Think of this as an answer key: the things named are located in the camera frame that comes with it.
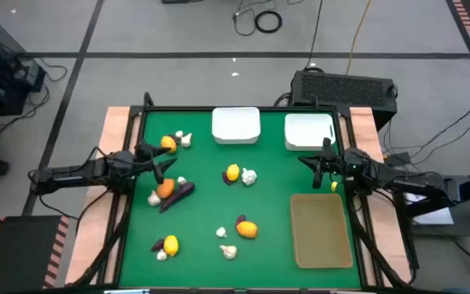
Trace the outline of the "white paper sheet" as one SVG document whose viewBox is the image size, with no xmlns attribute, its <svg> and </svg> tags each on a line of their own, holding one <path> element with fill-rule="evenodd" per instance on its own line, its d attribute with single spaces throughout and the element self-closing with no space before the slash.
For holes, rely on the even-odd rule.
<svg viewBox="0 0 470 294">
<path fill-rule="evenodd" d="M 404 193 L 404 198 L 407 204 L 416 203 L 426 199 L 426 196 L 418 194 Z M 413 218 L 417 225 L 453 225 L 454 221 L 449 208 L 442 208 L 440 210 L 429 212 Z"/>
</svg>

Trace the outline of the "orange citrus fruit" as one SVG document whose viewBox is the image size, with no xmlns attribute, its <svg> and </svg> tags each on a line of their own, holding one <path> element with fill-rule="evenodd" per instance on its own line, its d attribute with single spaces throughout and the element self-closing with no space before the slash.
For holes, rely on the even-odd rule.
<svg viewBox="0 0 470 294">
<path fill-rule="evenodd" d="M 177 151 L 177 141 L 172 136 L 163 136 L 161 138 L 161 147 L 167 149 L 169 154 L 174 154 Z"/>
<path fill-rule="evenodd" d="M 258 226 L 256 223 L 251 221 L 241 221 L 236 225 L 237 232 L 243 238 L 256 238 L 258 236 Z"/>
<path fill-rule="evenodd" d="M 161 199 L 169 198 L 175 190 L 175 180 L 166 178 L 157 186 L 156 193 Z"/>
</svg>

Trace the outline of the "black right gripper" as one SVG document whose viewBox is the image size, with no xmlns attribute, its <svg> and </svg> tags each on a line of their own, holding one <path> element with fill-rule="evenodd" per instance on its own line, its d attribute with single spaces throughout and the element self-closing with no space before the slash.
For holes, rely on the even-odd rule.
<svg viewBox="0 0 470 294">
<path fill-rule="evenodd" d="M 360 149 L 346 149 L 337 155 L 331 147 L 330 138 L 324 138 L 322 147 L 312 156 L 299 156 L 298 160 L 307 164 L 313 172 L 312 187 L 320 189 L 323 180 L 321 163 L 324 163 L 330 181 L 341 183 L 349 177 L 365 176 L 368 172 L 368 154 Z"/>
</svg>

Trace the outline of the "plain white plastic bin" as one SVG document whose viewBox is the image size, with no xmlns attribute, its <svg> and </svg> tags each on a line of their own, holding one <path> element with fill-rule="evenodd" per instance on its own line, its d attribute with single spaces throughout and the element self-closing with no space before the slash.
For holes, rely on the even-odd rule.
<svg viewBox="0 0 470 294">
<path fill-rule="evenodd" d="M 256 107 L 219 107 L 212 111 L 211 133 L 221 145 L 254 144 L 260 136 Z"/>
</svg>

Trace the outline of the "black computer case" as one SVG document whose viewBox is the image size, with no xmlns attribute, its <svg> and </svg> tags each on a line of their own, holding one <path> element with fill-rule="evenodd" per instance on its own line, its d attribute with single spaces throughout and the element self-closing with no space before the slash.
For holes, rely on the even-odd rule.
<svg viewBox="0 0 470 294">
<path fill-rule="evenodd" d="M 369 107 L 380 130 L 397 113 L 397 85 L 391 79 L 301 70 L 290 85 L 293 106 L 333 106 L 346 115 L 352 107 Z"/>
</svg>

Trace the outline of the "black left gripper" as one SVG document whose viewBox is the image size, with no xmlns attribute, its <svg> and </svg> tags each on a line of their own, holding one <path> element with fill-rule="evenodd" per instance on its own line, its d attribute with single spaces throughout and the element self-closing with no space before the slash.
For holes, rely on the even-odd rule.
<svg viewBox="0 0 470 294">
<path fill-rule="evenodd" d="M 137 158 L 156 158 L 170 151 L 170 147 L 156 147 L 141 140 L 136 145 Z M 176 158 L 167 159 L 154 165 L 153 161 L 137 162 L 130 151 L 117 151 L 108 155 L 108 183 L 121 184 L 142 172 L 153 171 L 158 184 L 164 182 L 164 173 L 174 163 Z"/>
</svg>

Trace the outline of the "tan translucent plastic bin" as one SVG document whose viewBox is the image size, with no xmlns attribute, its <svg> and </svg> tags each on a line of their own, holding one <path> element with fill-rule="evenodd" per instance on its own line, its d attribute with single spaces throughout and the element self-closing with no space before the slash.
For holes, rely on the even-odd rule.
<svg viewBox="0 0 470 294">
<path fill-rule="evenodd" d="M 353 266 L 344 205 L 338 194 L 294 194 L 290 222 L 295 262 L 302 269 Z"/>
</svg>

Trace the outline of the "green table mat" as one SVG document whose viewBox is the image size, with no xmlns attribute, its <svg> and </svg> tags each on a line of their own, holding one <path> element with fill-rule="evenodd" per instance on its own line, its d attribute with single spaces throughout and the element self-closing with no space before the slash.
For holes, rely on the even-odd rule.
<svg viewBox="0 0 470 294">
<path fill-rule="evenodd" d="M 343 269 L 302 269 L 295 263 L 290 223 L 290 199 L 313 191 L 312 172 L 299 154 L 285 147 L 284 114 L 264 113 L 261 133 L 253 145 L 220 145 L 211 133 L 208 112 L 152 112 L 144 137 L 157 143 L 175 131 L 192 133 L 188 148 L 179 148 L 166 177 L 184 177 L 195 191 L 160 213 L 147 198 L 156 183 L 151 174 L 138 178 L 119 283 L 122 287 L 213 288 L 358 288 L 356 266 Z M 231 164 L 240 176 L 226 185 L 222 172 Z M 242 169 L 255 170 L 257 180 L 246 186 Z M 258 226 L 256 238 L 243 238 L 236 219 L 246 216 Z M 215 231 L 226 229 L 227 237 Z M 151 248 L 174 235 L 180 249 L 164 261 Z M 220 245 L 237 247 L 228 260 Z"/>
</svg>

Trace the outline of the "black power brick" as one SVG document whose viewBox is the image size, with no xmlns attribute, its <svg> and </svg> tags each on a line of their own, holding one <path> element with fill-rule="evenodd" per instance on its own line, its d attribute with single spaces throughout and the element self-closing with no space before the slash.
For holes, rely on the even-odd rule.
<svg viewBox="0 0 470 294">
<path fill-rule="evenodd" d="M 385 154 L 384 163 L 391 167 L 399 167 L 410 164 L 410 155 L 407 152 L 399 154 Z"/>
</svg>

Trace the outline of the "long purple eggplant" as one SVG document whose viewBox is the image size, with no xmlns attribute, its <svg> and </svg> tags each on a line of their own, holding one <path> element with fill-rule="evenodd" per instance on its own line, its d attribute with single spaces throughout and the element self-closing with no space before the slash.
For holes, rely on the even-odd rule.
<svg viewBox="0 0 470 294">
<path fill-rule="evenodd" d="M 178 203 L 180 200 L 188 197 L 194 190 L 196 186 L 193 182 L 186 182 L 182 185 L 179 185 L 178 189 L 175 190 L 170 197 L 164 201 L 164 203 L 159 208 L 159 212 L 163 213 L 167 211 L 171 206 Z"/>
</svg>

